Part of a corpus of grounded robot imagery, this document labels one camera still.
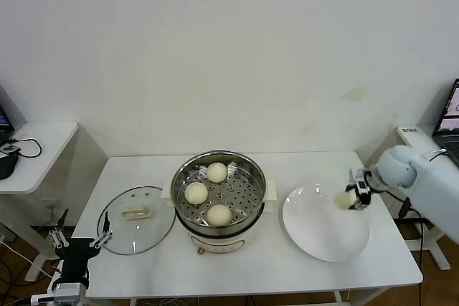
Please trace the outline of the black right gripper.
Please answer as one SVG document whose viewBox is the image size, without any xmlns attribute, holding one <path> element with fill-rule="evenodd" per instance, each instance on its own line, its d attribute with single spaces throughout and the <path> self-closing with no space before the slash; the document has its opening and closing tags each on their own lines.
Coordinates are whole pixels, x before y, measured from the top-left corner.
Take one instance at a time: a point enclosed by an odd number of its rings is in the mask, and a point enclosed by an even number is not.
<svg viewBox="0 0 459 306">
<path fill-rule="evenodd" d="M 358 180 L 356 184 L 349 184 L 345 192 L 356 194 L 356 202 L 349 207 L 350 210 L 361 211 L 372 202 L 372 189 L 364 179 Z"/>
</svg>

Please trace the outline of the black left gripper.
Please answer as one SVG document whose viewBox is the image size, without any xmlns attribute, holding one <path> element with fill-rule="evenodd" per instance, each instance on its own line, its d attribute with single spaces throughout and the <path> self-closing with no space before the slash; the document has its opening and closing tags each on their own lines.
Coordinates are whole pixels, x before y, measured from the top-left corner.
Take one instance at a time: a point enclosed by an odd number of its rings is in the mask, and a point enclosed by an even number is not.
<svg viewBox="0 0 459 306">
<path fill-rule="evenodd" d="M 112 238 L 113 232 L 110 229 L 108 212 L 103 218 L 101 234 L 97 239 L 93 238 L 71 238 L 67 241 L 63 229 L 69 209 L 58 219 L 54 229 L 48 232 L 47 238 L 54 248 L 57 249 L 57 256 L 63 261 L 59 281 L 88 281 L 90 259 L 99 255 L 97 248 L 104 247 Z"/>
</svg>

